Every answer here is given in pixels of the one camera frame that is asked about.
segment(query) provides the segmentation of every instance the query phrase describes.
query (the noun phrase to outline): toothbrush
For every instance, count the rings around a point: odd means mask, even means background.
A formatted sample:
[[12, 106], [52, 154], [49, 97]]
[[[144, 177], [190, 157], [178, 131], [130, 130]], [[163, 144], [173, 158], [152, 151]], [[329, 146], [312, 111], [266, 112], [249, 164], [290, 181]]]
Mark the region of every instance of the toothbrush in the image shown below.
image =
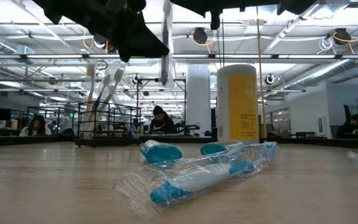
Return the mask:
[[165, 182], [150, 193], [150, 199], [157, 205], [169, 206], [183, 196], [194, 196], [200, 190], [206, 189], [241, 173], [254, 171], [251, 161], [211, 164], [189, 170]]

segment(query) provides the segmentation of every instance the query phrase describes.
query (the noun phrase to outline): white pillar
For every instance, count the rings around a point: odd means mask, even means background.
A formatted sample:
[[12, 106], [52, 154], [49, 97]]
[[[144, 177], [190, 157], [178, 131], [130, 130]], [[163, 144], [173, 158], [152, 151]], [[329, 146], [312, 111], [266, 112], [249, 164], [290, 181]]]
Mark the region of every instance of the white pillar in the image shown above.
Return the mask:
[[211, 90], [210, 72], [208, 65], [188, 65], [187, 79], [187, 125], [196, 124], [200, 130], [191, 131], [190, 134], [202, 133], [211, 130]]

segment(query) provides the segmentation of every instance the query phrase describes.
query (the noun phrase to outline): wooden table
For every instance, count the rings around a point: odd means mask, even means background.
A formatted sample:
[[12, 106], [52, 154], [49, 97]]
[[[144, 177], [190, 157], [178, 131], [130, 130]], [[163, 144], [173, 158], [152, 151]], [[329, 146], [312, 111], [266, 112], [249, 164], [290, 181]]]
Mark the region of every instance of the wooden table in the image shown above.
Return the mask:
[[[185, 157], [200, 146], [180, 145]], [[358, 223], [358, 169], [347, 149], [281, 148], [283, 157], [250, 179], [141, 220], [111, 189], [140, 164], [138, 147], [0, 147], [0, 223]]]

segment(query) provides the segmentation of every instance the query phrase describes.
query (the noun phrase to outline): white wall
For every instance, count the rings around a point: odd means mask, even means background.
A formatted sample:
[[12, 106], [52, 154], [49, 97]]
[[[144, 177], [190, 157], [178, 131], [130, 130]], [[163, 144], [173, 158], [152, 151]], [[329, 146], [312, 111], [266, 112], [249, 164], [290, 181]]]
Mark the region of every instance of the white wall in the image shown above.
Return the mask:
[[0, 95], [0, 108], [27, 111], [28, 106], [39, 106], [40, 98], [9, 93], [8, 97]]
[[358, 78], [340, 84], [327, 82], [330, 125], [342, 125], [346, 121], [344, 104], [352, 114], [357, 113]]
[[331, 138], [329, 127], [328, 97], [326, 82], [317, 87], [305, 88], [305, 93], [290, 93], [284, 101], [271, 101], [266, 106], [266, 113], [290, 108], [291, 132], [311, 131], [318, 134], [318, 118], [324, 117], [325, 136]]

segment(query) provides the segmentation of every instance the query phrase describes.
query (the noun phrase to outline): ceiling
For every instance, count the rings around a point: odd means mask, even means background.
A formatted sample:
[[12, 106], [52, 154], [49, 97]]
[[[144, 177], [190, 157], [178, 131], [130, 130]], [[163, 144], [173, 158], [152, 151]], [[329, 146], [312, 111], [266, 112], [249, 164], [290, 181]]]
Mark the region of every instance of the ceiling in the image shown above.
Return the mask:
[[[31, 0], [22, 1], [25, 8], [31, 12], [35, 17], [41, 20], [47, 27], [57, 34], [59, 38], [68, 42], [64, 45], [61, 41], [53, 37], [53, 35], [44, 27], [40, 26], [37, 20], [16, 6], [11, 0], [0, 0], [0, 38], [6, 41], [7, 44], [25, 45], [34, 50], [37, 54], [105, 54], [104, 50], [92, 45], [92, 38], [87, 29], [75, 24], [73, 21], [63, 18], [59, 25], [52, 24], [45, 16], [43, 10], [38, 7]], [[148, 0], [147, 7], [144, 9], [144, 17], [147, 27], [157, 36], [161, 35], [161, 21], [163, 19], [162, 11], [163, 0]], [[205, 46], [200, 46], [194, 43], [192, 38], [187, 38], [195, 27], [204, 27], [209, 39], [213, 42], [209, 46], [212, 54], [258, 54], [258, 39], [256, 38], [256, 8], [248, 7], [245, 12], [239, 12], [238, 9], [226, 9], [221, 15], [224, 20], [223, 27], [220, 29], [220, 37], [224, 32], [224, 52], [223, 45], [218, 41], [216, 36], [209, 30], [210, 15], [206, 18], [184, 9], [180, 6], [173, 7], [173, 49], [175, 54], [208, 54], [208, 49]], [[297, 18], [296, 15], [285, 11], [281, 16], [276, 15], [276, 6], [262, 6], [259, 7], [259, 19], [264, 20], [261, 27], [260, 34], [260, 48], [266, 47], [272, 43], [272, 39], [279, 34], [284, 28], [288, 27], [293, 20]], [[321, 41], [327, 34], [332, 34], [335, 28], [346, 28], [348, 33], [356, 39], [358, 38], [358, 8], [345, 8], [338, 12], [332, 13], [327, 11], [319, 11], [305, 20], [301, 21], [290, 32], [277, 42], [266, 54], [333, 54], [334, 52], [341, 54], [349, 52], [348, 45], [333, 45], [333, 49], [321, 50]], [[57, 60], [58, 63], [75, 62], [79, 60]], [[36, 60], [35, 64], [46, 64], [48, 60]], [[177, 78], [185, 78], [187, 73], [187, 64], [194, 63], [191, 60], [188, 62], [177, 62], [175, 64], [175, 73]], [[269, 74], [279, 77], [276, 79], [275, 85], [281, 85], [296, 78], [299, 74], [307, 71], [320, 63], [299, 63], [287, 61], [285, 63], [266, 62], [262, 64], [262, 76]], [[0, 60], [0, 67], [10, 70], [19, 77], [24, 77], [26, 71], [25, 66], [12, 66], [13, 62]], [[254, 63], [259, 74], [259, 65]], [[209, 63], [211, 74], [215, 74], [220, 67], [219, 63]], [[43, 67], [42, 70], [37, 71], [40, 66], [29, 66], [28, 73], [32, 74], [32, 78], [45, 79], [50, 77], [63, 78], [78, 78], [84, 79], [86, 77], [86, 68], [84, 66], [59, 66], [59, 67]], [[134, 74], [139, 74], [143, 78], [158, 78], [160, 76], [159, 62], [154, 65], [142, 66], [127, 66], [126, 74], [128, 82]], [[104, 73], [101, 72], [99, 76], [102, 78]], [[0, 78], [7, 78], [7, 74], [1, 74]], [[128, 84], [123, 83], [122, 88], [131, 88]], [[71, 86], [80, 84], [81, 82], [74, 82]], [[48, 83], [33, 83], [32, 85], [42, 88], [65, 88], [67, 84], [58, 83], [57, 85], [49, 85]], [[148, 87], [159, 87], [158, 83], [150, 82]], [[120, 93], [122, 99], [128, 98], [127, 95]], [[149, 98], [173, 97], [172, 94], [162, 95], [161, 93], [150, 93]], [[183, 93], [176, 92], [175, 97], [184, 97]]]

